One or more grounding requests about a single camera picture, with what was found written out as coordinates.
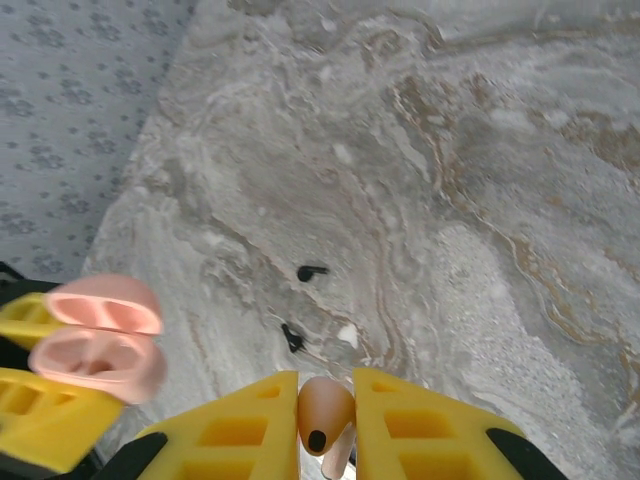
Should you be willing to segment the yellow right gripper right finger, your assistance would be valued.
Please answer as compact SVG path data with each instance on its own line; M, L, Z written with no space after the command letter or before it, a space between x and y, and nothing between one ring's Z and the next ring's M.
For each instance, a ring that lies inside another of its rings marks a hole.
M556 480L503 417L372 368L353 385L357 480Z

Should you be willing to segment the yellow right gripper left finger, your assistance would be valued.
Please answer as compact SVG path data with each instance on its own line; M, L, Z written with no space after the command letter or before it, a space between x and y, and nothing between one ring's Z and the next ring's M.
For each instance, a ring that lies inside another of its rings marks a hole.
M282 371L142 430L99 480L299 480L298 373Z

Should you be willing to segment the pink wireless earbud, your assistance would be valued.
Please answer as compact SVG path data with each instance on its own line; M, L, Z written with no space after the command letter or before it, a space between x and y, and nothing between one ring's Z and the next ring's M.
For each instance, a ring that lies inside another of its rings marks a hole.
M323 458L322 475L341 480L356 440L353 394L331 378L310 378L298 393L297 427L304 450Z

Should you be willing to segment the pink earbud charging case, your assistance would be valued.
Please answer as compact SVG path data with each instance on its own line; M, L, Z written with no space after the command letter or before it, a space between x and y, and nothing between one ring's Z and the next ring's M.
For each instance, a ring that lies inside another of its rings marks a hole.
M46 293L44 306L63 326L33 347L32 371L129 405L157 394L167 376L154 341L163 321L146 284L120 274L86 276Z

